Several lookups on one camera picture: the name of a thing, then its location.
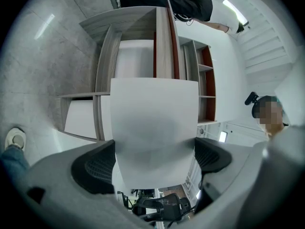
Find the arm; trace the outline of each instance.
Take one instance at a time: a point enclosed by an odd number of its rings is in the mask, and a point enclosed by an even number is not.
[[[194,19],[194,21],[197,21],[203,25],[207,25],[213,29],[219,30],[219,31],[223,31],[224,33],[227,33],[229,30],[229,27],[222,25],[222,24],[218,24],[218,23],[209,23],[209,22],[204,22],[204,21],[200,21],[197,19]]]

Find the white shirt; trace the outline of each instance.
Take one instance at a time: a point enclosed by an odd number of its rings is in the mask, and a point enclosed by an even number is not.
[[[207,23],[218,23],[229,27],[228,34],[236,34],[238,30],[238,18],[236,13],[225,6],[224,4],[212,0],[213,10],[211,14],[210,21]]]

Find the gray floor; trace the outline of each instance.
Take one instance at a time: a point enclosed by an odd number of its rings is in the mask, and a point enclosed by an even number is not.
[[[54,128],[54,97],[93,90],[100,47],[79,22],[112,10],[111,0],[30,0],[0,58],[0,141],[14,126],[27,135],[30,164],[84,144]]]

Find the person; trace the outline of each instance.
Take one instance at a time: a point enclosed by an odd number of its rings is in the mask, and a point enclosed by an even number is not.
[[[24,157],[25,145],[26,135],[22,130],[13,128],[6,135],[0,162],[12,182],[23,176],[30,168]]]
[[[275,96],[258,99],[252,108],[252,116],[270,139],[288,126],[283,123],[283,107]]]
[[[158,6],[167,7],[167,0],[116,0],[118,7]],[[214,0],[169,0],[174,13],[193,18],[201,24],[228,34],[244,30],[236,13]]]

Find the concrete floor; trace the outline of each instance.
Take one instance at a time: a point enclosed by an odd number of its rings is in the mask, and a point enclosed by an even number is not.
[[[79,22],[112,10],[113,0],[30,0],[16,19],[0,58],[0,141],[12,127],[27,135],[32,165],[87,141],[54,127],[54,97],[93,91],[99,46]]]

